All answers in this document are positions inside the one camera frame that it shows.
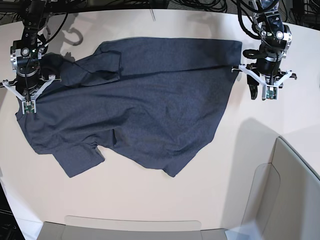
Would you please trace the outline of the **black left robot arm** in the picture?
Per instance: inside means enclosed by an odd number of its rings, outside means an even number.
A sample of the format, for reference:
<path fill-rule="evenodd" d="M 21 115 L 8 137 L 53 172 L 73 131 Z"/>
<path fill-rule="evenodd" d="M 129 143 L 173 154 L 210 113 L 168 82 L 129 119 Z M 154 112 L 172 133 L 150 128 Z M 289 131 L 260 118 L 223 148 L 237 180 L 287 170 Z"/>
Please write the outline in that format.
<path fill-rule="evenodd" d="M 258 49 L 246 49 L 243 56 L 253 63 L 239 64 L 232 71 L 246 74 L 250 97 L 255 100 L 258 87 L 262 86 L 262 100 L 276 100 L 279 89 L 286 80 L 297 79 L 292 70 L 280 69 L 282 59 L 292 43 L 292 33 L 288 25 L 283 23 L 279 13 L 278 0 L 234 0 L 237 18 L 241 29 L 250 38 L 259 40 Z"/>

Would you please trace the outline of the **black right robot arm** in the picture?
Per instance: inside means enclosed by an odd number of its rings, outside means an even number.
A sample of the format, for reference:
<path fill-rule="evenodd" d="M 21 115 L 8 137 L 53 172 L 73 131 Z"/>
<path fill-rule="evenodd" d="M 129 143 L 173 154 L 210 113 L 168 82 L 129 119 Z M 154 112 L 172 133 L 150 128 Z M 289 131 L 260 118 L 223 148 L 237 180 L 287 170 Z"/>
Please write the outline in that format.
<path fill-rule="evenodd" d="M 23 24 L 21 39 L 15 40 L 10 47 L 10 62 L 16 78 L 0 83 L 2 88 L 6 88 L 20 100 L 22 114 L 35 114 L 37 98 L 57 80 L 53 69 L 41 66 L 41 59 L 53 39 L 50 37 L 48 21 L 56 3 L 55 0 L 0 2 L 2 14 L 18 14 Z"/>

